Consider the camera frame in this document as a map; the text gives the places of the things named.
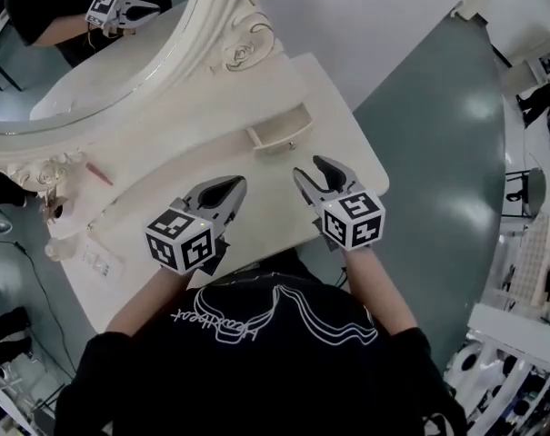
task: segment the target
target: white carved frame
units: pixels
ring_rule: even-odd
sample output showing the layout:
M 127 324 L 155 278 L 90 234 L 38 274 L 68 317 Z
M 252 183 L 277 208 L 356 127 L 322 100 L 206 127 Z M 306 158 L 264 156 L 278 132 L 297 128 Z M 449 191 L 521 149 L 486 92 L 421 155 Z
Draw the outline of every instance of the white carved frame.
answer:
M 169 85 L 185 82 L 196 68 L 236 72 L 281 49 L 256 0 L 190 0 L 151 63 L 100 106 L 44 120 L 34 132 L 0 133 L 0 171 L 25 188 L 42 191 L 66 179 L 91 141 L 119 125 Z M 4 130 L 18 130 L 1 123 Z

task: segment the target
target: white wall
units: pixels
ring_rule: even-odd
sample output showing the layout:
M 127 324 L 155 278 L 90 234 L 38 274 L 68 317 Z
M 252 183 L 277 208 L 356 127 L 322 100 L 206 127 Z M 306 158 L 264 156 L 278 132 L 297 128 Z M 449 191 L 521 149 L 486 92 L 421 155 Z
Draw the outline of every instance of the white wall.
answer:
M 352 109 L 459 0 L 261 0 L 291 56 L 315 54 Z
M 514 63 L 550 37 L 550 0 L 495 0 L 482 15 L 491 42 Z

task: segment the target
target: reflected person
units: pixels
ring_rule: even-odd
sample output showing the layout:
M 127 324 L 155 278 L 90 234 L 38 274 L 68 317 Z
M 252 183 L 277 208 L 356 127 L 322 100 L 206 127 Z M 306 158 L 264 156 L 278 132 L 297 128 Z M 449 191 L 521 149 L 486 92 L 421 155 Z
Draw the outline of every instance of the reflected person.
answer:
M 172 0 L 143 0 L 159 5 L 162 13 Z M 85 20 L 93 0 L 5 0 L 12 25 L 26 45 L 56 46 L 71 66 L 115 41 Z

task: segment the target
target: small drawer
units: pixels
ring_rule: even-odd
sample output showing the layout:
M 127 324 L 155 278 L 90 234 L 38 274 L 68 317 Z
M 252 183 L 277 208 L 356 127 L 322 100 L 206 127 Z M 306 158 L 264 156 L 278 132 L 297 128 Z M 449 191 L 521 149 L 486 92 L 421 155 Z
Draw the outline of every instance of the small drawer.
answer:
M 280 154 L 294 150 L 313 128 L 313 118 L 303 104 L 276 118 L 246 128 L 255 151 Z

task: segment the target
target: white shelf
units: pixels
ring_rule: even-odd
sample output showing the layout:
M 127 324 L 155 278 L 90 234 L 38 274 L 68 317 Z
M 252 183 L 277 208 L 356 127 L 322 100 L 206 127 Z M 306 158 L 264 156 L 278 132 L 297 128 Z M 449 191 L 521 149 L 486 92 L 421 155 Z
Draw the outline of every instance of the white shelf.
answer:
M 517 361 L 497 395 L 468 432 L 468 436 L 484 436 L 491 429 L 519 391 L 532 367 L 525 360 Z
M 495 359 L 495 356 L 496 347 L 492 344 L 485 343 L 475 366 L 456 389 L 456 401 L 463 406 L 466 416 L 473 413 L 487 391 L 487 387 L 478 386 L 477 384 L 483 368 L 491 363 Z
M 550 326 L 478 303 L 468 327 L 485 342 L 504 344 L 499 348 L 515 351 L 515 357 L 550 372 Z
M 545 380 L 545 384 L 544 384 L 544 387 L 541 389 L 541 391 L 539 392 L 539 394 L 537 395 L 537 397 L 534 399 L 533 402 L 531 402 L 530 406 L 529 406 L 529 410 L 527 411 L 527 413 L 523 416 L 522 419 L 519 420 L 519 422 L 516 424 L 515 428 L 513 429 L 513 431 L 511 431 L 510 434 L 514 434 L 516 431 L 519 431 L 519 429 L 527 423 L 527 420 L 529 420 L 529 418 L 531 417 L 531 415 L 533 415 L 533 412 L 535 411 L 535 409 L 537 408 L 537 405 L 539 405 L 539 402 L 541 402 L 541 400 L 544 398 L 545 396 L 545 393 L 547 392 L 547 390 L 549 389 L 549 386 L 550 386 L 550 375 L 547 377 L 547 380 Z

